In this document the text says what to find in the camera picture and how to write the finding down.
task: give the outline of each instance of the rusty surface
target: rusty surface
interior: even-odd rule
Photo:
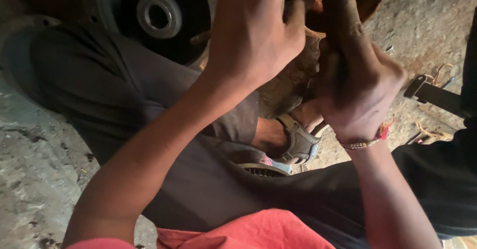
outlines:
[[[373,15],[381,1],[382,0],[356,0],[361,22],[365,22]],[[312,9],[306,14],[306,26],[315,32],[325,32],[325,20],[321,0],[316,0]]]

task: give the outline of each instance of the ankle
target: ankle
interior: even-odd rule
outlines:
[[[323,116],[319,114],[316,108],[317,101],[318,100],[314,99],[303,103],[290,112],[291,116],[297,120],[308,133],[311,133],[316,126],[323,122]]]
[[[285,126],[277,120],[259,118],[251,146],[270,158],[280,157],[290,147],[291,139]]]

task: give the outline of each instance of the metal ring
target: metal ring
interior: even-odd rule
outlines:
[[[167,17],[167,24],[158,28],[151,20],[151,8],[159,7]],[[175,37],[182,28],[182,13],[176,0],[140,0],[137,4],[137,19],[142,29],[158,39]]]

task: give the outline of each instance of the metal bracket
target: metal bracket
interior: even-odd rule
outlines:
[[[417,101],[423,104],[431,103],[461,118],[469,115],[461,109],[461,97],[442,88],[426,82],[427,77],[420,75],[415,78],[404,93],[404,97],[417,97]]]

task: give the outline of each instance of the red shirt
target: red shirt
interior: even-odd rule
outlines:
[[[207,233],[158,228],[158,249],[334,249],[289,211],[270,209],[236,219]],[[82,241],[68,249],[134,249],[111,238]]]

